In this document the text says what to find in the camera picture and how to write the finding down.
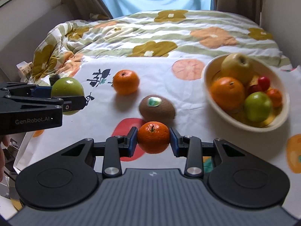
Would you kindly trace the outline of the person left hand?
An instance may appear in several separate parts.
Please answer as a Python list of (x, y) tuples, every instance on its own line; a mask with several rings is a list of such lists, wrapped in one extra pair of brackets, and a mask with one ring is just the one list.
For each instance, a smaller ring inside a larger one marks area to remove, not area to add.
[[(8, 135), (4, 135), (0, 137), (0, 143), (2, 143), (5, 147), (10, 145), (10, 137)], [(5, 166), (5, 156), (3, 149), (0, 150), (0, 182), (4, 177), (4, 166)]]

